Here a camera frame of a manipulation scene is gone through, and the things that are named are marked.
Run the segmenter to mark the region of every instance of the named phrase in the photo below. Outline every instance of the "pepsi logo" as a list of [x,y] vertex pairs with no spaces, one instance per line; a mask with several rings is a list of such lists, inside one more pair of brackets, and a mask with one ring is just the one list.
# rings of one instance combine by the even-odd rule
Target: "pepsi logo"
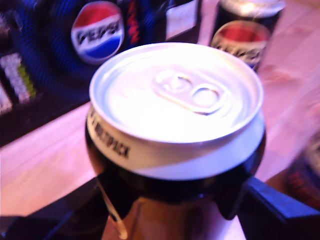
[[120,8],[109,1],[86,4],[71,29],[71,41],[80,58],[99,65],[113,56],[124,41],[125,28]]
[[253,69],[260,62],[270,38],[269,30],[252,21],[231,21],[219,28],[211,47],[230,53]]

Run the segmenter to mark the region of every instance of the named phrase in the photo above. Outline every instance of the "can neck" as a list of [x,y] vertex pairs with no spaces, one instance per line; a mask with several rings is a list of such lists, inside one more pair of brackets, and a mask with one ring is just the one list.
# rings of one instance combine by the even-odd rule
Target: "can neck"
[[226,10],[249,18],[272,17],[285,7],[283,0],[220,0]]

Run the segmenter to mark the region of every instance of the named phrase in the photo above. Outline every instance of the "can lid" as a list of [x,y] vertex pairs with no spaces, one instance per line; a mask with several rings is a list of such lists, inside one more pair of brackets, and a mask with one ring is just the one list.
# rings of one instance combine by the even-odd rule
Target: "can lid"
[[271,17],[285,8],[284,0],[221,0],[222,6],[244,17]]
[[127,50],[94,74],[95,110],[121,132],[163,143],[218,139],[246,126],[263,102],[252,69],[231,54],[190,43]]

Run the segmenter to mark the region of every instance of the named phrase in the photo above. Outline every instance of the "pepsi max can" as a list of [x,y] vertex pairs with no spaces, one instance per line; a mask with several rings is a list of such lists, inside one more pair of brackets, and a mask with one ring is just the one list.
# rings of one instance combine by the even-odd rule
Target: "pepsi max can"
[[292,197],[320,210],[320,131],[288,168],[285,184]]
[[238,196],[266,143],[254,71],[208,46],[148,44],[107,60],[89,95],[85,139],[106,229],[121,240],[223,239],[221,193]]
[[284,7],[283,0],[220,0],[210,46],[257,71]]

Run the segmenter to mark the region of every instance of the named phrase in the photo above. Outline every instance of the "label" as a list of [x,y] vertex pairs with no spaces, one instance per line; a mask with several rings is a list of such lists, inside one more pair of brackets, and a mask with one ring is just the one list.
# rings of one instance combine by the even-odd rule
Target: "label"
[[112,2],[86,4],[71,29],[71,41],[80,58],[99,65],[113,56],[124,41],[125,28],[120,8]]
[[137,1],[131,0],[128,4],[128,37],[131,46],[137,45],[140,39],[140,30],[137,20]]
[[214,34],[211,47],[230,53],[255,69],[270,36],[269,30],[259,23],[230,21]]
[[29,98],[36,96],[37,91],[33,81],[18,53],[3,56],[0,64],[16,96],[19,98],[19,102],[27,101]]
[[116,153],[118,156],[121,156],[124,159],[129,158],[129,151],[130,147],[119,140],[118,138],[114,137],[110,134],[98,120],[99,118],[96,116],[96,111],[92,107],[88,113],[87,124],[88,128],[92,129],[95,138],[99,140],[103,147],[107,151],[112,151]]
[[170,8],[166,12],[166,40],[177,36],[197,23],[198,0]]

